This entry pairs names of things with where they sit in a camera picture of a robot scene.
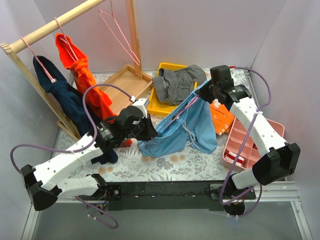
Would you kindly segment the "floral patterned table mat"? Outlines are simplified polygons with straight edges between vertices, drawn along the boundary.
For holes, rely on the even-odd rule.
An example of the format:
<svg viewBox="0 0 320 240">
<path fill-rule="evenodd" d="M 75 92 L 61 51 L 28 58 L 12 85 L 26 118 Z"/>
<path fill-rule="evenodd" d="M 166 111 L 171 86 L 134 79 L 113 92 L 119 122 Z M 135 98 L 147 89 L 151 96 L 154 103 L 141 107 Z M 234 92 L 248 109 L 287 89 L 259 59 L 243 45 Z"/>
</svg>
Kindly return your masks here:
<svg viewBox="0 0 320 240">
<path fill-rule="evenodd" d="M 228 168 L 221 164 L 227 134 L 216 137 L 217 147 L 205 154 L 190 146 L 161 157 L 143 156 L 136 140 L 129 147 L 116 148 L 116 163 L 86 163 L 71 171 L 67 178 L 100 174 L 106 182 L 203 181 L 224 180 Z"/>
</svg>

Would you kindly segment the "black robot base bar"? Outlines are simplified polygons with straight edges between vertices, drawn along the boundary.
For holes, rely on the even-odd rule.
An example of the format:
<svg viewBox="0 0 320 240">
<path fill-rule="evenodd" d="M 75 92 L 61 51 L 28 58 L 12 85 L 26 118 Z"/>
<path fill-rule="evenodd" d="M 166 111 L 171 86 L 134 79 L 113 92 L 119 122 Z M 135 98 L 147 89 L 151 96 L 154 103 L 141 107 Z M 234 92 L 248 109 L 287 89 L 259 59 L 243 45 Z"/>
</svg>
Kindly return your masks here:
<svg viewBox="0 0 320 240">
<path fill-rule="evenodd" d="M 190 210 L 224 211 L 219 203 L 222 180 L 106 182 L 85 201 L 107 202 L 108 211 Z"/>
</svg>

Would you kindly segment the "grey shorts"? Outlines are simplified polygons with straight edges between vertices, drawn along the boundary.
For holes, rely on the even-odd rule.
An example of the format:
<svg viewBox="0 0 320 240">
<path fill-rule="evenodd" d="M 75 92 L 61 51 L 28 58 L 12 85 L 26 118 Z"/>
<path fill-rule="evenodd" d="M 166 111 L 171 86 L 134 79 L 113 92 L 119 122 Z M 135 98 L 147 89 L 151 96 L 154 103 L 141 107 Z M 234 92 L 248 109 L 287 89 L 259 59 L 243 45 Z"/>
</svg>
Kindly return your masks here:
<svg viewBox="0 0 320 240">
<path fill-rule="evenodd" d="M 171 106 L 178 106 L 194 90 L 195 84 L 200 86 L 206 80 L 204 70 L 195 64 L 176 71 L 160 68 L 158 76 L 152 78 L 158 100 Z"/>
</svg>

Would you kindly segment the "orange tie-dye shorts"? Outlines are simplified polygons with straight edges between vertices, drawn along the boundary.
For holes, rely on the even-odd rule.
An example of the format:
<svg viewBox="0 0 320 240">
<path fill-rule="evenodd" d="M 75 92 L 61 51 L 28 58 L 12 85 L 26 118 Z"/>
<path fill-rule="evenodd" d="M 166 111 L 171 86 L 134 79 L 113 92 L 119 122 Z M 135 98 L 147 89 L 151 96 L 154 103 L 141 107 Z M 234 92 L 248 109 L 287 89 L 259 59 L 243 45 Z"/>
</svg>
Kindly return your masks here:
<svg viewBox="0 0 320 240">
<path fill-rule="evenodd" d="M 228 109 L 215 99 L 210 104 L 210 114 L 217 135 L 228 135 L 232 128 L 235 116 Z"/>
</svg>

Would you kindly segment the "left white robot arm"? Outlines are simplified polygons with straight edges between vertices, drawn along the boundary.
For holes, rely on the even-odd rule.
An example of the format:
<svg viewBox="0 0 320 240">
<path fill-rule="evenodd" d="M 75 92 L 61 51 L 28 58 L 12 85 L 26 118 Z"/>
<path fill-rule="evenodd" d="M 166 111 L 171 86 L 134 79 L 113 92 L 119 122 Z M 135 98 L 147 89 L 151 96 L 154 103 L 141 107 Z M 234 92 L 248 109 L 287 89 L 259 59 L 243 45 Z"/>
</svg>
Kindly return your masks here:
<svg viewBox="0 0 320 240">
<path fill-rule="evenodd" d="M 96 126 L 97 137 L 91 133 L 56 157 L 36 166 L 21 168 L 25 189 L 36 211 L 51 207 L 58 199 L 89 196 L 101 200 L 106 196 L 106 183 L 99 174 L 66 179 L 69 172 L 109 153 L 128 139 L 148 141 L 158 133 L 147 113 L 145 98 L 127 106 L 114 119 L 105 119 Z"/>
</svg>

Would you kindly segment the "red cloth compartment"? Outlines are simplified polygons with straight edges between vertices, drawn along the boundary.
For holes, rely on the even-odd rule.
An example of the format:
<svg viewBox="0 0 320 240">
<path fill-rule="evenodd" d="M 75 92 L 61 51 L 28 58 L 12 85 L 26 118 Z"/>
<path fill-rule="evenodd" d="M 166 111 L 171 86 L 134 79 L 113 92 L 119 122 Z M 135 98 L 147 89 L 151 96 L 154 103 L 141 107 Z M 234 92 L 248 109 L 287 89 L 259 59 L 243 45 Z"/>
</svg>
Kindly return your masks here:
<svg viewBox="0 0 320 240">
<path fill-rule="evenodd" d="M 229 152 L 226 153 L 225 159 L 226 159 L 227 161 L 229 161 L 229 162 L 234 162 L 235 159 L 236 159 L 236 156 L 237 156 L 236 153 L 234 153 L 234 152 L 232 152 L 232 151 L 229 151 Z M 244 162 L 245 162 L 245 159 L 244 159 L 242 156 L 239 156 L 239 157 L 237 158 L 237 162 L 236 162 L 235 165 L 236 165 L 236 166 L 242 166 Z"/>
<path fill-rule="evenodd" d="M 252 148 L 255 149 L 255 150 L 258 150 L 258 148 L 257 148 L 255 143 L 253 143 Z"/>
</svg>

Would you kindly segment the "pink hanger with navy garment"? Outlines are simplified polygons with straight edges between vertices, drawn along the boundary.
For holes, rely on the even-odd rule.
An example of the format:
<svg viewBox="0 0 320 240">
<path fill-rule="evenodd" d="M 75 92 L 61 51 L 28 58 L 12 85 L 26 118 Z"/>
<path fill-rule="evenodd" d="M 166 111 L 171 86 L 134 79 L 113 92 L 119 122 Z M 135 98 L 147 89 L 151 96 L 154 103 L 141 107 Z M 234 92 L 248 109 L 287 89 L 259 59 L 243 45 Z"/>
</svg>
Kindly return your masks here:
<svg viewBox="0 0 320 240">
<path fill-rule="evenodd" d="M 38 58 L 38 56 L 36 55 L 36 53 L 33 51 L 33 49 L 30 47 L 30 45 L 27 43 L 27 41 L 24 39 L 24 37 L 20 37 L 20 39 L 25 43 L 25 45 L 27 46 L 27 48 L 32 52 L 32 54 L 34 55 L 36 61 L 38 62 L 38 64 L 41 66 L 41 68 L 43 69 L 44 73 L 47 75 L 47 77 L 49 78 L 51 83 L 55 83 L 57 80 L 55 78 L 52 77 L 52 75 L 49 73 L 49 71 L 45 68 L 45 66 L 43 65 L 43 63 L 40 61 L 40 59 Z"/>
</svg>

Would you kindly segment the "bright orange garment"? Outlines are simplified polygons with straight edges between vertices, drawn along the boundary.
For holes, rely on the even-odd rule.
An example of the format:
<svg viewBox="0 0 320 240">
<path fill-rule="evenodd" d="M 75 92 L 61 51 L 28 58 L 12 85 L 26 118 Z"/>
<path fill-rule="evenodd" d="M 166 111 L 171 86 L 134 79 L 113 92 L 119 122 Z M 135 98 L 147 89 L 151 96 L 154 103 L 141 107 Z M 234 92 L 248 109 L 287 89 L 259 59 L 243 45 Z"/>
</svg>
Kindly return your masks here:
<svg viewBox="0 0 320 240">
<path fill-rule="evenodd" d="M 76 88 L 83 94 L 89 87 L 97 84 L 94 75 L 89 70 L 89 58 L 74 45 L 70 37 L 66 35 L 66 38 L 78 57 L 78 60 L 74 61 L 67 52 L 67 50 L 69 50 L 68 45 L 62 41 L 62 38 L 62 33 L 55 35 L 55 45 L 58 49 L 61 63 L 65 69 L 72 71 L 73 76 L 76 78 Z M 115 115 L 110 108 L 112 105 L 111 99 L 99 87 L 95 87 L 88 92 L 86 95 L 86 103 L 91 107 L 100 121 Z"/>
</svg>

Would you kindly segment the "pink hanger with orange garment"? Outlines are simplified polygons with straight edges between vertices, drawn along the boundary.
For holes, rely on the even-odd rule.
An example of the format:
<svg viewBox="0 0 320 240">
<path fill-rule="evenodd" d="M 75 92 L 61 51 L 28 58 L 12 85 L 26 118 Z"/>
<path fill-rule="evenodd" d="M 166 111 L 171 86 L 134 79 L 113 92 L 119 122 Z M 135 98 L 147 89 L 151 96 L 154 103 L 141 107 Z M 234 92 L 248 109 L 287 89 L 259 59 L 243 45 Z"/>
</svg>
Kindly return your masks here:
<svg viewBox="0 0 320 240">
<path fill-rule="evenodd" d="M 69 50 L 67 50 L 68 54 L 70 55 L 70 57 L 73 59 L 74 62 L 78 61 L 79 59 L 78 59 L 77 55 L 75 54 L 70 42 L 68 41 L 68 39 L 67 39 L 67 37 L 66 37 L 66 35 L 65 35 L 64 31 L 63 31 L 63 28 L 60 25 L 60 22 L 58 21 L 58 19 L 56 17 L 54 18 L 54 20 L 56 21 L 56 23 L 57 23 L 58 27 L 60 28 L 60 31 L 61 31 L 61 33 L 63 35 L 62 41 L 65 42 L 68 45 L 68 48 L 69 48 Z"/>
</svg>

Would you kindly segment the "light blue shorts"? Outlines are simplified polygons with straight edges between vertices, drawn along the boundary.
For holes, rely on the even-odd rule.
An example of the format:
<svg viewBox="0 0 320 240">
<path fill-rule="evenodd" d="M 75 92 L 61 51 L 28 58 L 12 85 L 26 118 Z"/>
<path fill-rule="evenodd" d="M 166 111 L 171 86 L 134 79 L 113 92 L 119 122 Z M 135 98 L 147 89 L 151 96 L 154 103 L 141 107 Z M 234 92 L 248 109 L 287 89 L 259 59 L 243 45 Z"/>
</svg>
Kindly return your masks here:
<svg viewBox="0 0 320 240">
<path fill-rule="evenodd" d="M 138 148 L 143 156 L 162 157 L 184 150 L 190 146 L 205 154 L 211 154 L 218 146 L 210 104 L 201 99 L 196 90 L 189 95 L 170 114 L 155 127 L 158 136 L 149 141 L 139 141 Z M 198 101 L 185 110 L 177 120 L 170 124 L 173 117 L 195 96 Z"/>
</svg>

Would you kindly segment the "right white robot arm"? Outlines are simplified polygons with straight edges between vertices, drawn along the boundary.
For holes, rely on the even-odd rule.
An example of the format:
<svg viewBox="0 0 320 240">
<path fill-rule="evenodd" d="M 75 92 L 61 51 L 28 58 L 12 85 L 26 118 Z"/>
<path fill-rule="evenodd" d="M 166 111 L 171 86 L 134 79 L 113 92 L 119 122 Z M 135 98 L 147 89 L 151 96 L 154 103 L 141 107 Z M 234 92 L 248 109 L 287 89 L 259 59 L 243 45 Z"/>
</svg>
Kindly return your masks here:
<svg viewBox="0 0 320 240">
<path fill-rule="evenodd" d="M 218 100 L 246 129 L 261 158 L 249 169 L 227 174 L 222 185 L 227 195 L 237 199 L 246 188 L 258 184 L 266 186 L 292 175 L 301 153 L 296 143 L 288 143 L 280 136 L 257 107 L 252 94 L 242 84 L 235 85 L 231 69 L 220 65 L 210 69 L 211 79 L 195 92 L 208 103 Z"/>
</svg>

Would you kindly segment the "navy blue garment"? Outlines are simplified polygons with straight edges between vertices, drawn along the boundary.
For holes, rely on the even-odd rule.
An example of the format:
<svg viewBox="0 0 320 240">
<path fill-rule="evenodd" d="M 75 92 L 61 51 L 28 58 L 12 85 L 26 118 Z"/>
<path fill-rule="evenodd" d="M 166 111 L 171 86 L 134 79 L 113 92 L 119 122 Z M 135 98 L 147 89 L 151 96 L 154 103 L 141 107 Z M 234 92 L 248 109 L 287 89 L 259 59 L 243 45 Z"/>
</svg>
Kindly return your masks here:
<svg viewBox="0 0 320 240">
<path fill-rule="evenodd" d="M 51 83 L 50 79 L 45 74 L 42 67 L 33 58 L 33 66 L 38 78 L 40 86 L 46 93 L 50 93 L 57 100 L 65 115 L 76 126 L 79 135 L 83 137 L 87 133 L 93 133 L 93 125 L 89 121 L 83 106 L 83 94 L 72 87 L 58 70 L 58 68 L 46 57 L 38 55 L 39 60 L 56 79 L 56 82 Z"/>
</svg>

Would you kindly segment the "red cloth front compartment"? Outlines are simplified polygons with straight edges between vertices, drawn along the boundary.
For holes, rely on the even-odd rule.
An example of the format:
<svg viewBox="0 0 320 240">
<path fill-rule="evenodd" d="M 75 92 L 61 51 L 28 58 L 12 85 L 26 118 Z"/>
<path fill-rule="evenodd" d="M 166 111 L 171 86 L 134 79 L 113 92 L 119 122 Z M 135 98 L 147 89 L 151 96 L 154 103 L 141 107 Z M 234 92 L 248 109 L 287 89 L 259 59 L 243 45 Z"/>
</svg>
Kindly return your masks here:
<svg viewBox="0 0 320 240">
<path fill-rule="evenodd" d="M 232 151 L 229 151 L 229 152 L 226 153 L 225 159 L 226 159 L 227 161 L 229 161 L 229 162 L 234 162 L 235 159 L 236 159 L 236 156 L 237 156 L 236 153 L 234 153 L 234 152 L 232 152 Z M 242 166 L 244 162 L 245 162 L 245 159 L 244 159 L 242 156 L 239 156 L 239 157 L 237 158 L 237 162 L 236 162 L 235 165 L 236 165 L 236 166 Z"/>
</svg>

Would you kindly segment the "red cloth right compartment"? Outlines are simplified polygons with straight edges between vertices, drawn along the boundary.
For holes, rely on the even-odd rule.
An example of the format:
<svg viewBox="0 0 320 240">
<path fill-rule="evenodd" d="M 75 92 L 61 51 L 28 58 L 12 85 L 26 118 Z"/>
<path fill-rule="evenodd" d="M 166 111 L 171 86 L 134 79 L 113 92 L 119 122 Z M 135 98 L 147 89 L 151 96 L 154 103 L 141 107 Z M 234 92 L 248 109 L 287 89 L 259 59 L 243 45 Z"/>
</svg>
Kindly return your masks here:
<svg viewBox="0 0 320 240">
<path fill-rule="evenodd" d="M 255 149 L 255 150 L 258 150 L 258 148 L 257 148 L 255 143 L 253 143 L 252 148 Z"/>
</svg>

